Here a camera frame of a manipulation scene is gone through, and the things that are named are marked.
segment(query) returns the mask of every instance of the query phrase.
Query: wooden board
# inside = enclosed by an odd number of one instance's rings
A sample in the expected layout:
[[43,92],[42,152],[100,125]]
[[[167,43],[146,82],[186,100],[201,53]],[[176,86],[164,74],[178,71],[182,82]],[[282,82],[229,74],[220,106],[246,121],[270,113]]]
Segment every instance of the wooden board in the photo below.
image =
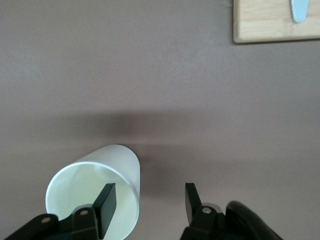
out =
[[320,0],[309,0],[306,19],[295,23],[290,0],[234,0],[236,43],[320,39]]

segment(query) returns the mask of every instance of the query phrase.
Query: screw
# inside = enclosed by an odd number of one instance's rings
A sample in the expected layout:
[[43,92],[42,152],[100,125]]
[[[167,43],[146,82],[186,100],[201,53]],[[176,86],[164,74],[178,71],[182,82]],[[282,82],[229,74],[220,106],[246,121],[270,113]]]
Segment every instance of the screw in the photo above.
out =
[[41,220],[41,223],[42,224],[46,224],[46,223],[50,222],[50,220],[51,220],[51,218],[47,216],[47,217],[45,217],[44,219]]
[[211,213],[211,209],[208,208],[207,206],[205,206],[204,208],[202,208],[202,212],[205,214],[210,214]]
[[86,214],[88,214],[88,210],[82,210],[82,211],[80,212],[80,215],[86,215]]

